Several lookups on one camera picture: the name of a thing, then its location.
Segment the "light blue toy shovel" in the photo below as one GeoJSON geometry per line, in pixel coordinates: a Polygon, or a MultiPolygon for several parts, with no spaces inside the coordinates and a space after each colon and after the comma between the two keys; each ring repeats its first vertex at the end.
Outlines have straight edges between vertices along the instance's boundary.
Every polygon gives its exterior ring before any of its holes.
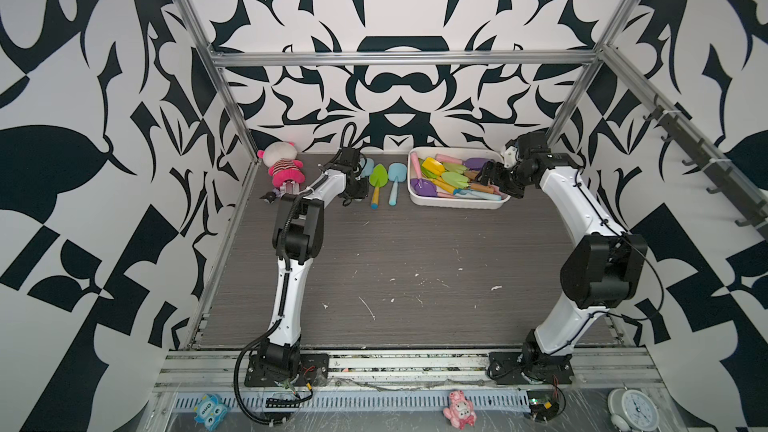
{"type": "Polygon", "coordinates": [[[394,207],[398,200],[399,185],[407,178],[407,166],[404,163],[391,163],[388,168],[388,180],[391,183],[388,204],[394,207]]]}

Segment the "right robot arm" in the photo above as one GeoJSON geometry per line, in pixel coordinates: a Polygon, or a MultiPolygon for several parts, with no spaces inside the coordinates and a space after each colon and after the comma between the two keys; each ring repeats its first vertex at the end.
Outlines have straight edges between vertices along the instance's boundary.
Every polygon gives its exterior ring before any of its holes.
{"type": "Polygon", "coordinates": [[[612,223],[566,153],[548,146],[544,132],[507,143],[500,161],[488,161],[477,180],[521,199],[529,187],[555,205],[574,245],[560,271],[562,293],[547,318],[523,346],[523,368],[563,366],[593,323],[634,297],[648,246],[641,236],[612,223]]]}

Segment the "green shovel yellow handle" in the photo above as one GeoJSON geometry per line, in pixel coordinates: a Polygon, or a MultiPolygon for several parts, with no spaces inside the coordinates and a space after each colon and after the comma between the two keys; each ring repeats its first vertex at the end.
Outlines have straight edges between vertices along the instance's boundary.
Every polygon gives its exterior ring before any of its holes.
{"type": "Polygon", "coordinates": [[[373,187],[371,208],[376,210],[379,207],[381,189],[388,183],[388,171],[383,164],[374,166],[369,176],[369,183],[373,187]]]}

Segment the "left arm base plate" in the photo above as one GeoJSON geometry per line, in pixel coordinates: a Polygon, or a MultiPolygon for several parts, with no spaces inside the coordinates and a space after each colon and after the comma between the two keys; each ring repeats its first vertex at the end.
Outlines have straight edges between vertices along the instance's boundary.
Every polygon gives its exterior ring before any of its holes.
{"type": "Polygon", "coordinates": [[[328,354],[301,352],[286,361],[271,359],[264,354],[249,358],[244,385],[246,387],[270,387],[290,383],[295,386],[323,385],[327,381],[330,357],[328,354]]]}

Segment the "light blue round shovel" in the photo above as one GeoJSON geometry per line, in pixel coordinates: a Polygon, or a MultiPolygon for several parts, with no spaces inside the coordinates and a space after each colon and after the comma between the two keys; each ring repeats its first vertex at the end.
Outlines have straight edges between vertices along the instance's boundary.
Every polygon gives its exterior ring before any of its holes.
{"type": "Polygon", "coordinates": [[[374,160],[372,158],[365,158],[362,160],[362,166],[363,168],[361,172],[361,177],[362,178],[370,177],[375,167],[374,160]]]}

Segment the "green shovel orange handle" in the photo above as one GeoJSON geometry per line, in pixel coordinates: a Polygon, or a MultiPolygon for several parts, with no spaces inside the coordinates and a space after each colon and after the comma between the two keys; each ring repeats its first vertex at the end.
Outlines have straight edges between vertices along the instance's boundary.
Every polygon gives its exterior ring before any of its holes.
{"type": "Polygon", "coordinates": [[[470,189],[479,192],[494,193],[492,187],[473,182],[467,176],[457,172],[447,171],[442,174],[441,179],[456,189],[470,189]]]}

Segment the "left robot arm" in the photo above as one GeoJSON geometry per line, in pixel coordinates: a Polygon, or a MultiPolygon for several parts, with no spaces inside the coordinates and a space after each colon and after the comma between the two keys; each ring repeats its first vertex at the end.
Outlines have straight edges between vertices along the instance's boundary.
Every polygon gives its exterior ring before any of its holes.
{"type": "Polygon", "coordinates": [[[314,182],[280,198],[272,237],[276,295],[270,327],[257,345],[262,364],[290,377],[298,373],[301,308],[308,273],[323,245],[325,209],[336,198],[348,205],[367,197],[364,165],[359,149],[344,146],[320,168],[314,182]]]}

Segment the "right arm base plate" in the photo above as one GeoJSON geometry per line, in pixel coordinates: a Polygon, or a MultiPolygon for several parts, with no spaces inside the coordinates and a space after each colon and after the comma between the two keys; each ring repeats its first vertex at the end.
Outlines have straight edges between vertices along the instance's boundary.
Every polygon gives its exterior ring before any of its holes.
{"type": "Polygon", "coordinates": [[[569,385],[573,381],[571,355],[534,355],[522,352],[492,352],[486,376],[498,385],[569,385]]]}

